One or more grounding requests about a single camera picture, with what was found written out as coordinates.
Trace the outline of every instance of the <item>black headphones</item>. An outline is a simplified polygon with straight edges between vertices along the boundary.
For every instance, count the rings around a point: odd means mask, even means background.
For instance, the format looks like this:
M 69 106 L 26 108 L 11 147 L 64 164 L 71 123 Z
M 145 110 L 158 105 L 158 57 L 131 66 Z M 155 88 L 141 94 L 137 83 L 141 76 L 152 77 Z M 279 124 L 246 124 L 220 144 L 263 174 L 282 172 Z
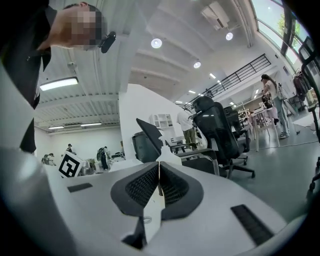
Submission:
M 112 31 L 110 34 L 104 36 L 104 38 L 101 40 L 100 44 L 98 45 L 99 48 L 101 48 L 101 52 L 105 54 L 109 48 L 112 46 L 114 41 L 116 40 L 116 32 Z

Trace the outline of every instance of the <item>ceiling light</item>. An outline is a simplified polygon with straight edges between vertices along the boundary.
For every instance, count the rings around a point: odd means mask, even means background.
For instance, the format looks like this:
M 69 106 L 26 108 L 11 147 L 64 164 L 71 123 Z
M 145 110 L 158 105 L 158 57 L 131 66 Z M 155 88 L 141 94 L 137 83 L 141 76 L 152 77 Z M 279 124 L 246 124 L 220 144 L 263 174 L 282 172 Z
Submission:
M 200 68 L 200 66 L 201 66 L 201 62 L 196 62 L 196 63 L 194 63 L 194 65 L 193 65 L 193 67 L 195 68 L 195 69 L 197 69 L 197 68 Z
M 63 78 L 51 82 L 46 82 L 40 85 L 40 89 L 42 91 L 62 87 L 62 86 L 72 86 L 72 85 L 77 85 L 78 84 L 78 78 L 76 77 L 68 77 L 68 78 Z
M 151 46 L 155 49 L 158 49 L 162 46 L 162 41 L 159 38 L 155 38 L 151 41 Z
M 233 37 L 234 37 L 234 34 L 232 34 L 231 32 L 229 32 L 228 34 L 226 34 L 225 39 L 227 39 L 228 41 L 230 41 Z
M 63 126 L 56 126 L 56 127 L 49 127 L 49 129 L 54 130 L 54 129 L 63 129 Z
M 99 126 L 102 125 L 102 123 L 100 122 L 96 122 L 96 123 L 85 123 L 85 124 L 81 124 L 80 126 Z

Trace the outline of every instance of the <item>tree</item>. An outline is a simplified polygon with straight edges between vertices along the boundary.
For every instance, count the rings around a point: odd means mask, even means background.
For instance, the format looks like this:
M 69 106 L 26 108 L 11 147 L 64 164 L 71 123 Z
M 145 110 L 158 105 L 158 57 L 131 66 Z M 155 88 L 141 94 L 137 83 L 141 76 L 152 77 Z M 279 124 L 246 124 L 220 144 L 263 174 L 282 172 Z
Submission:
M 278 32 L 280 35 L 284 35 L 285 33 L 285 15 L 281 13 L 281 17 L 278 20 Z M 298 22 L 295 22 L 295 28 L 294 28 L 295 35 L 299 35 L 300 33 L 300 24 Z M 295 47 L 297 45 L 297 40 L 293 38 L 292 47 Z

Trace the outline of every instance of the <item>black metal railing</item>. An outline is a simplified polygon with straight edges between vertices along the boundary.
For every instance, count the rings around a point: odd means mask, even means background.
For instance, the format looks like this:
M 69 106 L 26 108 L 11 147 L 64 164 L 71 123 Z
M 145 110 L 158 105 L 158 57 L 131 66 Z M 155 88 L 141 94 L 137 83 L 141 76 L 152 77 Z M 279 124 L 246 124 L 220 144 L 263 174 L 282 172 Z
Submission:
M 262 54 L 258 58 L 255 58 L 247 65 L 243 66 L 242 68 L 238 69 L 236 72 L 232 73 L 231 75 L 227 76 L 225 79 L 221 80 L 220 82 L 216 83 L 212 87 L 206 89 L 202 95 L 209 96 L 211 98 L 219 95 L 220 93 L 236 86 L 241 81 L 253 76 L 257 72 L 263 70 L 267 66 L 271 65 L 270 61 L 267 59 L 266 54 Z M 189 103 L 192 104 L 197 98 L 201 96 L 197 96 L 193 98 Z M 191 108 L 191 104 L 186 104 L 185 107 Z

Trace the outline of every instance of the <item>recessed ceiling light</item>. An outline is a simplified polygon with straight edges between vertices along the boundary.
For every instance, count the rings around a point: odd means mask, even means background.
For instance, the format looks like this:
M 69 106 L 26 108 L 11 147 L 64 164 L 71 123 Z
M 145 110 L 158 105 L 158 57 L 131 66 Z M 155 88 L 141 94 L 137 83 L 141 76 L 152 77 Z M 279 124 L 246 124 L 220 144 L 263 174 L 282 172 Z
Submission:
M 49 127 L 49 129 L 54 130 L 54 129 L 63 129 L 63 126 L 56 126 L 56 127 Z
M 232 34 L 231 32 L 229 32 L 228 34 L 226 34 L 225 39 L 227 39 L 228 41 L 230 41 L 233 37 L 234 37 L 234 34 Z
M 47 90 L 58 88 L 58 87 L 72 86 L 77 84 L 78 84 L 78 78 L 68 77 L 68 78 L 63 78 L 63 79 L 59 79 L 51 82 L 46 82 L 40 85 L 40 89 L 42 91 L 47 91 Z
M 200 66 L 201 66 L 201 62 L 196 62 L 196 63 L 194 63 L 194 65 L 193 65 L 193 67 L 195 68 L 195 69 L 197 69 L 197 68 L 200 68 Z
M 102 123 L 100 122 L 96 122 L 96 123 L 85 123 L 85 124 L 80 124 L 80 126 L 99 126 L 102 125 Z
M 158 49 L 162 46 L 162 41 L 159 38 L 155 38 L 151 41 L 151 46 L 155 49 Z

